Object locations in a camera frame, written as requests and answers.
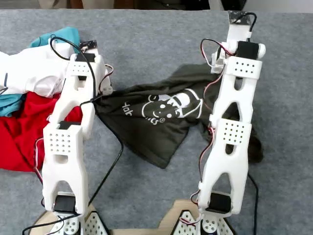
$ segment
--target black cable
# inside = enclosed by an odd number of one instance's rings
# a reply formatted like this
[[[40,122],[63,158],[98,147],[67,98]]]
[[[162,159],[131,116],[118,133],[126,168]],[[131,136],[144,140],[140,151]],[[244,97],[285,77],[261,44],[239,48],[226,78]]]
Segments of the black cable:
[[[62,222],[63,222],[62,226],[57,231],[54,231],[54,232],[46,234],[46,235],[56,234],[57,232],[61,231],[61,229],[64,227],[64,221],[62,221]]]
[[[165,3],[163,1],[160,1],[160,0],[154,0],[155,2],[157,3],[160,3],[162,6],[166,7],[166,8],[169,8],[169,9],[172,9],[172,10],[177,10],[179,11],[180,9],[178,8],[175,8],[175,7],[171,7],[171,5],[181,5],[181,4],[169,4],[169,3]]]
[[[69,58],[65,58],[65,57],[61,56],[61,55],[53,48],[52,42],[53,42],[54,40],[61,40],[61,41],[65,42],[65,43],[68,43],[68,44],[70,44],[72,47],[74,47],[76,50],[78,50],[79,53],[82,54],[82,57],[83,57],[84,60],[86,61],[87,65],[88,65],[88,67],[89,67],[89,69],[90,69],[91,75],[92,75],[92,79],[93,79],[93,97],[96,97],[96,78],[95,78],[95,76],[94,76],[94,72],[93,72],[93,69],[92,69],[92,67],[91,67],[91,64],[90,64],[90,62],[88,61],[88,59],[86,58],[86,56],[84,55],[84,53],[80,50],[80,48],[79,48],[77,45],[75,45],[75,44],[72,43],[71,41],[66,40],[66,39],[64,39],[64,38],[60,38],[60,37],[52,37],[51,40],[50,40],[50,47],[51,47],[51,49],[53,50],[53,52],[54,52],[57,56],[59,56],[61,59],[69,60]]]
[[[79,216],[79,215],[80,215],[80,214],[74,214],[74,215],[71,215],[71,216],[68,216],[68,217],[64,217],[63,219],[59,219],[59,220],[56,220],[56,221],[53,221],[53,222],[50,222],[50,223],[37,224],[37,225],[29,226],[29,227],[23,229],[22,235],[25,235],[25,232],[26,232],[27,230],[34,229],[34,228],[39,228],[39,227],[44,227],[44,226],[48,226],[48,225],[52,225],[52,224],[57,224],[57,223],[62,222],[62,221],[64,221],[64,220],[75,218],[75,217],[77,217],[77,216]]]
[[[96,191],[94,192],[93,196],[91,197],[91,199],[89,200],[88,206],[93,202],[94,198],[97,196],[98,192],[100,191],[101,187],[103,186],[103,184],[105,183],[105,181],[107,180],[108,176],[110,175],[111,171],[113,170],[113,168],[115,167],[116,163],[118,162],[118,160],[120,159],[120,157],[122,156],[123,150],[124,150],[124,144],[122,142],[122,140],[120,139],[120,137],[117,135],[117,133],[115,131],[113,131],[102,119],[100,119],[105,126],[115,135],[115,137],[118,139],[120,145],[121,145],[121,149],[117,155],[117,157],[115,158],[113,164],[111,165],[109,171],[107,172],[107,174],[104,176],[103,180],[101,181],[101,183],[99,184],[98,188],[96,189]]]
[[[254,12],[246,12],[246,13],[244,13],[243,15],[241,15],[237,19],[235,19],[235,21],[233,23],[235,24],[238,20],[242,19],[245,16],[254,16],[253,22],[250,25],[250,29],[249,29],[249,32],[252,32],[253,27],[254,27],[254,25],[256,23],[256,19],[257,19],[257,16],[256,16],[256,14]]]
[[[253,225],[253,235],[256,235],[257,232],[257,225],[258,225],[258,203],[259,203],[259,187],[256,184],[253,177],[248,173],[249,179],[252,181],[255,187],[255,203],[254,203],[254,225]]]
[[[45,198],[41,199],[41,202],[40,202],[40,204],[41,204],[43,207],[45,207],[45,205],[44,205],[44,199],[45,199]]]
[[[3,93],[5,93],[7,89],[8,89],[7,87],[5,87],[5,88],[2,88],[2,89],[0,90],[0,94],[3,94]]]

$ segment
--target gray carpet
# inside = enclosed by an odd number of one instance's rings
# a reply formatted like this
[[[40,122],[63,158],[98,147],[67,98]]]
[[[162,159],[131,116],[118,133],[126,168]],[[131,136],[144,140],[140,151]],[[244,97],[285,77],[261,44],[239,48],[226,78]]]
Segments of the gray carpet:
[[[260,187],[262,235],[313,233],[312,22],[310,14],[258,13],[253,33],[254,41],[267,46],[253,117],[265,159],[250,166]],[[222,41],[228,30],[225,12],[2,10],[0,51],[16,53],[39,35],[67,25],[98,41],[115,68],[115,89],[162,80],[181,64],[203,63],[201,39]],[[94,201],[107,226],[156,228],[175,199],[188,198],[197,188],[197,157],[204,146],[193,128],[165,170],[126,149]],[[84,148],[92,194],[119,144],[96,119]],[[38,218],[44,211],[41,190],[35,174],[0,170],[1,235],[21,234]],[[252,234],[254,195],[248,180],[242,211],[230,218],[240,235]]]

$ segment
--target perforated hole pattern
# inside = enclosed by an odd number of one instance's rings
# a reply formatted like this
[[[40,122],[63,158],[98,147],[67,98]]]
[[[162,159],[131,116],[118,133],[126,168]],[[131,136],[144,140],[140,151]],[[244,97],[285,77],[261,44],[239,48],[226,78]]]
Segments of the perforated hole pattern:
[[[261,61],[231,56],[227,64],[225,74],[234,75],[236,77],[258,79],[261,67]]]
[[[107,235],[97,213],[91,213],[85,224],[85,235]]]
[[[217,222],[218,230],[220,230],[220,235],[233,235],[233,232],[229,228],[229,226],[226,224],[225,220],[219,219]]]
[[[50,133],[47,140],[50,152],[67,155],[71,152],[70,135],[66,133]]]
[[[85,62],[70,62],[68,66],[68,75],[76,76],[88,76],[90,74],[90,69]]]
[[[236,62],[235,71],[245,72],[245,73],[254,73],[255,65],[253,62]]]
[[[187,211],[185,211],[181,217],[189,222],[195,221],[191,213]],[[192,225],[186,225],[179,221],[173,235],[196,235],[196,227]]]
[[[55,225],[52,227],[50,233],[55,232],[55,231],[58,231],[58,230],[62,227],[62,225],[63,225],[62,222],[59,222],[59,223],[55,224]],[[56,232],[55,234],[56,234],[56,235],[58,235],[58,234],[63,235],[63,229],[61,229],[60,231]]]
[[[76,65],[72,66],[72,72],[89,72],[89,67],[86,65]]]
[[[226,120],[223,127],[223,140],[228,144],[242,143],[245,134],[245,125],[238,121]]]

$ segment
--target white graphic print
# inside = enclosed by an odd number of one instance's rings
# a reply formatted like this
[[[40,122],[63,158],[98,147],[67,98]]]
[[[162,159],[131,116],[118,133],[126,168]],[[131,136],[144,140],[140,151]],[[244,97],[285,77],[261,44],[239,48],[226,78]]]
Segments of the white graphic print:
[[[167,118],[185,118],[193,115],[199,118],[202,112],[203,100],[189,88],[169,96],[167,94],[150,95],[148,103],[141,110],[144,118],[153,125],[163,123]]]

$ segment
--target wire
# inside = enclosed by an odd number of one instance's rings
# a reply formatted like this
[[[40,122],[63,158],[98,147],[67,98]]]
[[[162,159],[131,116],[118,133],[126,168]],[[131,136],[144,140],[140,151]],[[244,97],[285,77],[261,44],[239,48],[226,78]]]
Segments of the wire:
[[[0,90],[0,95],[3,94],[3,93],[5,93],[7,89],[8,89],[7,87],[2,88],[2,89]]]
[[[157,3],[160,3],[162,6],[166,7],[166,8],[169,8],[169,9],[172,9],[172,10],[177,10],[179,11],[180,9],[178,8],[175,8],[175,7],[171,7],[171,5],[181,5],[181,4],[168,4],[168,3],[165,3],[165,2],[162,2],[160,0],[154,0],[155,2]]]
[[[120,145],[121,145],[121,149],[117,155],[117,157],[115,158],[113,164],[111,165],[110,169],[108,170],[108,172],[106,173],[106,175],[104,176],[103,180],[101,181],[101,183],[99,184],[98,188],[96,189],[96,191],[94,192],[94,194],[92,195],[91,199],[89,200],[88,206],[93,202],[93,200],[95,199],[95,197],[97,196],[98,192],[100,191],[101,187],[103,186],[103,184],[105,183],[105,181],[107,180],[108,176],[110,175],[111,171],[113,170],[113,168],[115,167],[116,163],[118,162],[118,160],[120,159],[120,157],[122,156],[122,153],[124,151],[124,144],[122,142],[122,140],[120,139],[120,137],[117,135],[117,133],[115,131],[113,131],[103,120],[101,120],[106,127],[115,135],[115,137],[118,139]]]
[[[205,153],[207,152],[207,150],[212,146],[213,142],[214,142],[214,129],[212,127],[209,127],[209,131],[211,132],[211,135],[212,135],[212,140],[210,142],[210,144],[205,147],[205,149],[201,152],[200,156],[199,156],[199,173],[200,173],[200,180],[202,182],[202,172],[201,172],[201,161],[202,161],[202,158],[203,156],[205,155]],[[200,192],[200,189],[198,191],[196,191],[195,193],[193,193],[191,196],[190,196],[190,201],[195,204],[195,205],[198,205],[198,202],[197,201],[194,201],[193,200],[193,197],[198,195]]]
[[[48,233],[45,235],[52,235],[52,234],[56,234],[57,232],[61,231],[61,229],[64,227],[64,220],[62,222],[63,222],[62,226],[57,231],[54,231],[54,232],[51,232],[51,233]]]
[[[203,38],[201,40],[201,43],[200,43],[200,51],[201,51],[201,54],[202,56],[205,58],[205,61],[206,63],[211,67],[211,68],[219,68],[219,67],[223,67],[223,65],[218,65],[218,66],[213,66],[210,64],[205,52],[204,52],[204,48],[203,48],[203,43],[204,41],[210,41],[210,42],[215,42],[217,45],[219,45],[227,55],[234,55],[232,52],[230,52],[228,49],[226,49],[220,42],[216,41],[216,40],[213,40],[213,39],[209,39],[209,38]]]
[[[222,76],[223,76],[224,68],[225,68],[225,67],[223,67],[223,69],[222,69],[222,71],[221,71],[221,73],[220,73],[220,76],[219,76],[217,79],[215,79],[213,82],[208,83],[208,84],[205,86],[204,90],[203,90],[203,103],[204,103],[204,105],[206,106],[206,108],[209,109],[209,110],[212,110],[212,108],[209,107],[209,106],[207,105],[207,103],[205,102],[205,94],[206,94],[206,91],[207,91],[207,89],[208,89],[210,86],[212,86],[213,84],[215,84],[215,83],[217,83],[218,81],[220,81],[220,79],[221,79]]]
[[[257,233],[257,225],[258,225],[258,203],[259,203],[259,187],[256,184],[254,178],[248,172],[248,177],[252,181],[255,187],[255,203],[254,203],[254,224],[253,224],[253,235]]]
[[[198,205],[198,202],[195,202],[195,201],[193,200],[193,197],[196,196],[196,195],[198,195],[199,192],[200,192],[200,189],[198,189],[198,191],[196,191],[195,193],[193,193],[193,194],[190,196],[190,201],[191,201],[193,204],[195,204],[195,205]]]
[[[109,68],[111,69],[111,71],[108,72],[108,73],[104,76],[104,78],[102,78],[102,80],[101,80],[101,82],[100,82],[100,84],[99,84],[99,88],[98,88],[98,89],[99,89],[99,92],[101,92],[101,91],[100,91],[100,88],[101,88],[101,84],[102,84],[102,82],[104,81],[104,79],[106,79],[108,76],[112,75],[112,73],[114,72],[113,66],[108,65],[108,64],[105,64],[105,66],[106,66],[106,67],[109,67]]]
[[[37,144],[39,141],[43,141],[43,140],[44,140],[43,137],[36,139],[35,145],[34,145],[34,171],[35,171],[35,173],[36,173],[36,175],[37,175],[37,177],[41,183],[43,183],[43,177],[41,176],[40,171],[38,170],[38,147],[37,147]]]
[[[195,221],[195,222],[190,222],[190,221],[188,221],[188,220],[186,220],[184,218],[181,218],[181,217],[179,218],[179,220],[180,220],[181,223],[183,223],[183,224],[185,224],[187,226],[191,225],[191,226],[195,227],[195,224],[199,223],[202,220],[202,218],[199,217],[199,219],[197,221]]]
[[[42,199],[41,199],[41,202],[40,202],[40,204],[41,204],[43,207],[45,207],[45,205],[44,205],[44,199],[45,199],[45,198],[42,198]]]
[[[72,218],[78,217],[79,215],[80,215],[80,214],[74,214],[74,215],[71,215],[71,216],[68,216],[68,217],[64,217],[63,219],[59,219],[59,220],[56,220],[56,221],[53,221],[53,222],[50,222],[50,223],[37,224],[37,225],[29,226],[29,227],[23,229],[22,235],[25,235],[25,232],[26,232],[27,230],[34,229],[34,228],[39,228],[39,227],[44,227],[44,226],[48,226],[48,225],[52,225],[52,224],[57,224],[57,223],[62,222],[62,221],[64,221],[64,220],[72,219]]]
[[[88,65],[88,67],[89,67],[89,69],[90,69],[91,75],[92,75],[92,80],[93,80],[93,97],[96,97],[96,78],[95,78],[95,76],[94,76],[94,72],[93,72],[92,66],[91,66],[90,62],[88,61],[88,59],[86,58],[86,56],[84,55],[84,53],[80,50],[80,48],[79,48],[77,45],[75,45],[75,44],[72,43],[71,41],[66,40],[66,39],[64,39],[64,38],[60,38],[60,37],[52,37],[51,40],[50,40],[50,47],[51,47],[51,49],[53,50],[53,52],[54,52],[57,56],[59,56],[61,59],[69,60],[69,58],[65,58],[65,57],[61,56],[61,55],[53,48],[53,44],[52,44],[52,43],[53,43],[54,40],[61,40],[61,41],[63,41],[63,42],[66,42],[66,43],[70,44],[72,47],[74,47],[76,50],[78,50],[79,53],[82,54],[82,57],[83,57],[84,60],[86,61],[87,65]]]
[[[202,161],[203,156],[204,156],[205,153],[207,152],[207,150],[212,146],[212,144],[213,144],[213,142],[214,142],[214,129],[213,129],[213,127],[210,127],[209,130],[210,130],[210,132],[211,132],[211,134],[212,134],[211,142],[210,142],[210,144],[201,152],[201,154],[200,154],[200,156],[199,156],[199,173],[200,173],[201,182],[202,182],[201,161]]]
[[[249,29],[249,32],[252,32],[253,27],[254,27],[254,25],[255,25],[255,23],[256,23],[256,19],[257,19],[256,14],[253,13],[253,12],[246,12],[246,13],[244,13],[243,15],[241,15],[241,16],[239,16],[237,19],[235,19],[235,21],[234,21],[233,23],[234,23],[234,24],[237,23],[238,20],[242,19],[242,18],[245,17],[245,16],[254,16],[253,22],[252,22],[252,24],[250,25],[250,29]]]

